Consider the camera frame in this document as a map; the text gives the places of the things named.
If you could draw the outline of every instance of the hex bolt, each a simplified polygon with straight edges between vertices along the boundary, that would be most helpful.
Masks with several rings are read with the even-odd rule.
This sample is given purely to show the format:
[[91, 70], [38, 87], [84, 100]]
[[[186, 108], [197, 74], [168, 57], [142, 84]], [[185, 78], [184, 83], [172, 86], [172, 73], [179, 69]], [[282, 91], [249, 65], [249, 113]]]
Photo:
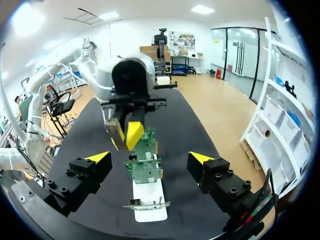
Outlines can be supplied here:
[[244, 187], [245, 189], [250, 188], [250, 186], [251, 186], [251, 181], [249, 181], [249, 180], [244, 181], [243, 187]]
[[237, 195], [237, 192], [238, 190], [235, 187], [233, 187], [229, 190], [229, 196], [234, 197], [235, 195]]
[[85, 178], [85, 176], [80, 172], [80, 173], [78, 173], [77, 175], [76, 175], [76, 177], [79, 179], [79, 180], [81, 180], [81, 179], [84, 179]]
[[48, 185], [49, 185], [49, 188], [51, 188], [51, 189], [54, 189], [56, 187], [55, 181], [53, 181], [53, 180], [49, 180]]
[[71, 169], [65, 170], [65, 173], [66, 173], [68, 176], [72, 176], [72, 175], [73, 175]]
[[232, 169], [229, 169], [227, 172], [227, 175], [230, 177], [234, 174], [234, 171]]
[[217, 180], [217, 181], [219, 181], [219, 180], [221, 179], [221, 177], [222, 177], [222, 174], [221, 174], [221, 173], [216, 173], [216, 174], [214, 175], [214, 179]]
[[60, 192], [63, 196], [68, 196], [70, 194], [68, 188], [66, 188], [65, 186], [60, 189]]

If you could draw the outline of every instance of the black mat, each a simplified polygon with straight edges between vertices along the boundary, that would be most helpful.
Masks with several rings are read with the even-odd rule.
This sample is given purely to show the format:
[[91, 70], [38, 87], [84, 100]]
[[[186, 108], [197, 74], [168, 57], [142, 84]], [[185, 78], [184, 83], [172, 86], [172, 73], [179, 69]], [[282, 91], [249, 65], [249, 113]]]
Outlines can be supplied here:
[[168, 218], [138, 223], [134, 211], [123, 208], [133, 198], [132, 179], [123, 162], [129, 152], [116, 151], [104, 128], [101, 107], [92, 99], [75, 121], [52, 165], [49, 176], [60, 174], [75, 157], [105, 151], [112, 154], [113, 169], [96, 195], [89, 195], [69, 218], [90, 228], [128, 238], [207, 240], [222, 233], [229, 219], [209, 195], [203, 195], [187, 170], [188, 152], [218, 157], [219, 154], [187, 101], [175, 89], [157, 90], [167, 107], [146, 115], [145, 126], [156, 128], [164, 175], [162, 186]]

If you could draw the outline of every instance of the green circuit board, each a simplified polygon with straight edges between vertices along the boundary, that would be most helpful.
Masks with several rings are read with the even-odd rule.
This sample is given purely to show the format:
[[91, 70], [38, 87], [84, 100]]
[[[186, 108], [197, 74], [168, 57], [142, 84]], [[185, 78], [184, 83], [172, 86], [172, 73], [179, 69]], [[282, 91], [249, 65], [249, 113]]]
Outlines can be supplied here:
[[158, 143], [153, 138], [155, 132], [155, 128], [149, 127], [134, 147], [131, 153], [136, 155], [138, 160], [150, 160], [154, 158], [154, 154], [158, 154]]
[[125, 162], [124, 166], [136, 184], [155, 183], [163, 177], [161, 159]]

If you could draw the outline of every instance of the black chair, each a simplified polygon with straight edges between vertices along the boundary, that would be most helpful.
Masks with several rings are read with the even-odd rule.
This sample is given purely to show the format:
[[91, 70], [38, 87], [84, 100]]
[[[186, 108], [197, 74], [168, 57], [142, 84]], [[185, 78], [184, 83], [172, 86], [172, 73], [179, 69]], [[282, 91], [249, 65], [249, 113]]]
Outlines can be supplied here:
[[[53, 91], [53, 95], [54, 95], [52, 100], [47, 104], [46, 110], [49, 113], [50, 119], [53, 122], [54, 126], [56, 127], [60, 135], [64, 138], [67, 135], [67, 132], [66, 132], [67, 126], [68, 125], [71, 126], [72, 122], [75, 120], [74, 118], [72, 120], [69, 120], [68, 117], [66, 116], [66, 113], [68, 113], [74, 106], [75, 100], [70, 99], [71, 92], [65, 92], [59, 95], [57, 91], [54, 89], [54, 87], [51, 85], [48, 85], [46, 90], [47, 92]], [[69, 95], [67, 101], [61, 102], [61, 98], [65, 95]], [[67, 120], [67, 123], [63, 125], [61, 124], [61, 119], [60, 119], [62, 115], [64, 115], [64, 117]]]

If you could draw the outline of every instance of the glass wall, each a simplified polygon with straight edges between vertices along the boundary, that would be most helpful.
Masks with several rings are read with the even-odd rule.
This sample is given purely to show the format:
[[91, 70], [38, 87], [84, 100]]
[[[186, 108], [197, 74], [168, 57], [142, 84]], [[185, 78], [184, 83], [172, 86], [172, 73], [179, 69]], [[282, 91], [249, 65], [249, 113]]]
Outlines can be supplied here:
[[[256, 81], [254, 85], [254, 89], [252, 92], [251, 99], [257, 103], [262, 88], [264, 86], [264, 81], [266, 77], [266, 69], [267, 69], [267, 62], [268, 62], [268, 38], [267, 32], [263, 30], [259, 30], [259, 37], [260, 37], [260, 52], [259, 52], [259, 65], [257, 70]], [[274, 33], [271, 34], [271, 37], [278, 41], [278, 36]], [[279, 63], [280, 63], [280, 52], [279, 50], [273, 46], [271, 51], [271, 69], [270, 69], [270, 78], [277, 76], [279, 70]], [[267, 94], [271, 94], [272, 89], [267, 89]]]
[[225, 72], [225, 61], [226, 61], [226, 52], [227, 52], [227, 41], [226, 41], [226, 29], [214, 29], [212, 30], [212, 59], [210, 69], [217, 72], [217, 69], [220, 68], [221, 78], [224, 76]]
[[[228, 27], [212, 30], [211, 69], [222, 69], [222, 79], [258, 102], [266, 77], [268, 38], [263, 29]], [[270, 78], [278, 74], [280, 53], [272, 49]]]
[[224, 80], [249, 97], [257, 69], [258, 31], [229, 28], [227, 35], [227, 72]]

